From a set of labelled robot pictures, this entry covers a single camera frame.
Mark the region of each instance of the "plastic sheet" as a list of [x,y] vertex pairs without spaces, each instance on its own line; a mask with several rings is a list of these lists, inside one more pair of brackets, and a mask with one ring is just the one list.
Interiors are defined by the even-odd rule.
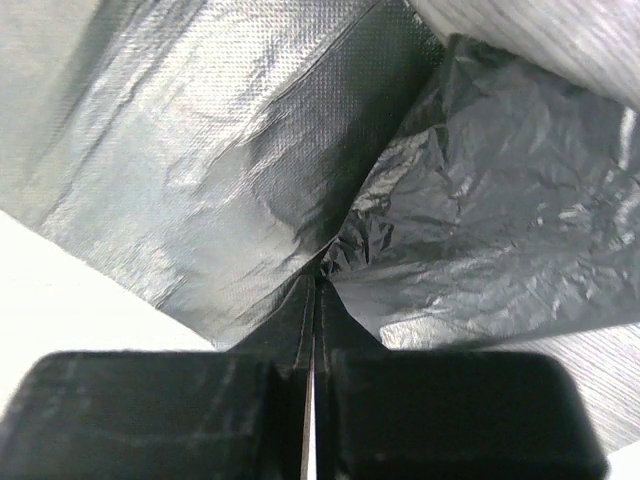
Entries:
[[31,3],[0,14],[0,208],[220,348],[329,244],[442,51],[401,0]]
[[454,37],[325,259],[347,309],[392,348],[638,321],[635,122]]
[[464,34],[640,109],[638,0],[409,0],[444,43]]

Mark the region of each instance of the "gray tarp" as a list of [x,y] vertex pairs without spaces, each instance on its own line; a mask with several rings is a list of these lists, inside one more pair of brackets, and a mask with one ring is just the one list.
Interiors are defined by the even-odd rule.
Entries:
[[330,243],[441,54],[395,0],[23,3],[0,208],[221,347]]
[[[382,153],[440,61],[408,2],[59,7],[0,10],[0,208],[220,346],[345,217],[325,267],[387,345],[635,320],[633,111],[463,41]],[[600,18],[580,54],[624,62]]]

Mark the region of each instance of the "crinkled plastic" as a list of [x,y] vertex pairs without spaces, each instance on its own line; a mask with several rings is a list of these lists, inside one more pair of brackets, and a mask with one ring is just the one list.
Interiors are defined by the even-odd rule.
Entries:
[[464,34],[640,110],[638,0],[409,0],[444,43]]
[[0,208],[222,348],[327,247],[442,54],[401,0],[24,3]]
[[637,322],[636,112],[454,37],[325,259],[392,348]]

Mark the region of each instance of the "clip jaw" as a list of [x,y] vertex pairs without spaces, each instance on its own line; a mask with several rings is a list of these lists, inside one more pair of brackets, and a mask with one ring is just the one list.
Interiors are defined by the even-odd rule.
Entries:
[[606,473],[576,388],[556,361],[389,351],[330,283],[303,276],[225,353],[41,360],[0,428],[0,479],[297,480],[310,371],[320,480]]

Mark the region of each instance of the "black object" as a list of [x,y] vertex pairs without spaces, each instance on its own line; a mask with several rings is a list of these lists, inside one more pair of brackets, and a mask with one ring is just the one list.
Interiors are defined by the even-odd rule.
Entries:
[[390,352],[303,277],[227,353],[45,358],[3,423],[0,478],[299,478],[313,348],[320,480],[606,472],[555,361]]

